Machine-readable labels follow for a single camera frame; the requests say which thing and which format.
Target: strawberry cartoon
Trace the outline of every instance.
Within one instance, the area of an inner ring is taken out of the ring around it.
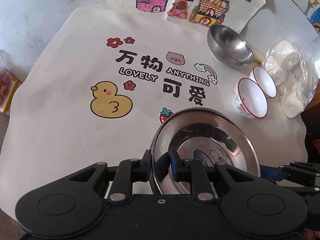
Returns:
[[[170,109],[162,108],[162,112],[160,112],[160,122],[165,122],[171,115],[173,115],[173,112],[171,112]]]

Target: stainless steel plate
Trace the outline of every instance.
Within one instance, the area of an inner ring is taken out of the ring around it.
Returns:
[[[246,135],[227,117],[207,108],[189,108],[175,113],[157,131],[152,144],[153,193],[189,193],[188,183],[176,183],[169,174],[159,180],[156,161],[175,149],[181,159],[198,159],[205,166],[225,162],[243,171],[260,176],[257,155]]]

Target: small porcelain cup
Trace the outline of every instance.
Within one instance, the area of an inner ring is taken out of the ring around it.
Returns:
[[[238,81],[234,90],[234,103],[246,118],[262,119],[268,113],[268,103],[263,91],[249,78]]]
[[[275,98],[277,89],[274,81],[267,71],[263,68],[255,66],[250,73],[249,78],[256,82],[267,98]]]

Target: plastic bag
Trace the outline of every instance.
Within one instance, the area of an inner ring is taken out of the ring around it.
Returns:
[[[310,48],[281,41],[265,53],[261,66],[275,82],[286,116],[296,117],[313,98],[319,80]]]
[[[0,113],[7,112],[19,82],[4,66],[4,60],[0,58]]]

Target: stainless steel bowl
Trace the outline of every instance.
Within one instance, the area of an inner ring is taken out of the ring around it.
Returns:
[[[149,183],[154,194],[190,192],[188,183],[172,180],[170,168],[169,174],[159,169],[161,165],[166,166],[164,153],[171,149],[177,150],[181,159],[198,159],[206,166],[222,161],[260,176],[258,158],[249,139],[227,117],[211,109],[182,110],[159,128],[151,144],[152,178]]]
[[[225,25],[211,25],[207,42],[216,59],[231,68],[245,67],[253,62],[253,52],[249,44]]]

